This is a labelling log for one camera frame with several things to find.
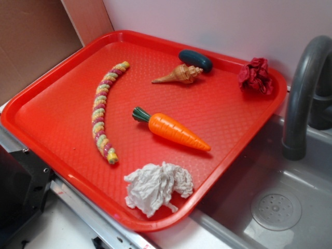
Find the crumpled red fabric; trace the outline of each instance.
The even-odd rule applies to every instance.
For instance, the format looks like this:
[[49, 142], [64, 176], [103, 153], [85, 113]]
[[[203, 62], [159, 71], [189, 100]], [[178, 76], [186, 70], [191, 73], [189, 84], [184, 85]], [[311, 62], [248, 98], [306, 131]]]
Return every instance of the crumpled red fabric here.
[[268, 60], [265, 58], [253, 58], [250, 63], [244, 65], [238, 75], [241, 91], [254, 89], [262, 94], [272, 93], [272, 79], [268, 74]]

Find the dark green object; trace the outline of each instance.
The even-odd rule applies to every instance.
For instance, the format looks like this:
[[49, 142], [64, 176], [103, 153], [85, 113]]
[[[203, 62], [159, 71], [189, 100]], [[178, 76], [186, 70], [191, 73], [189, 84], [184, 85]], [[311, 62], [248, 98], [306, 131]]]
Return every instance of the dark green object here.
[[142, 108], [135, 107], [133, 111], [133, 118], [138, 122], [147, 122], [149, 123], [151, 115], [144, 111]]
[[189, 49], [182, 50], [178, 54], [178, 58], [186, 64], [197, 66], [203, 69], [205, 73], [210, 72], [213, 67], [212, 61], [208, 57], [193, 50]]

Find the orange carrot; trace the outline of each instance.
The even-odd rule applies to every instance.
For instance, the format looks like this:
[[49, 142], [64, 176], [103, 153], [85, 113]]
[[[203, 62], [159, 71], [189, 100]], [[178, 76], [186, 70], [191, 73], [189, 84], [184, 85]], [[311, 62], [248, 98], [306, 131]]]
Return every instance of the orange carrot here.
[[150, 131], [164, 139], [203, 151], [211, 150], [211, 147], [192, 131], [163, 113], [151, 116], [142, 108], [136, 107], [133, 118], [139, 122], [147, 122]]

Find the toy cucumber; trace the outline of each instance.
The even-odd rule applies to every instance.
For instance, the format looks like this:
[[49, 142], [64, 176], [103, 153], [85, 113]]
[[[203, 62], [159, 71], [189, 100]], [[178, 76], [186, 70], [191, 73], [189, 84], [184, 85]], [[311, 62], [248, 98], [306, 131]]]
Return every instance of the toy cucumber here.
[[205, 73], [208, 73], [212, 69], [211, 60], [208, 57], [202, 55], [201, 53], [193, 50], [189, 49], [182, 50], [178, 54], [178, 58], [186, 64], [197, 66], [203, 69]]

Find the white tissue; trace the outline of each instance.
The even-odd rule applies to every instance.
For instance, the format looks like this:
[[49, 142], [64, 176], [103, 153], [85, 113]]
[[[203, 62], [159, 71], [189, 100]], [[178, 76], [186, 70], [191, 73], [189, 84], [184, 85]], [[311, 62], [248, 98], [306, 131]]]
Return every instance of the white tissue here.
[[171, 163], [163, 162], [162, 166], [149, 163], [125, 176], [124, 180], [131, 183], [127, 187], [127, 206], [132, 209], [138, 207], [148, 218], [162, 205], [169, 207], [173, 213], [178, 210], [170, 203], [173, 191], [183, 198], [192, 194], [193, 183], [189, 172]]

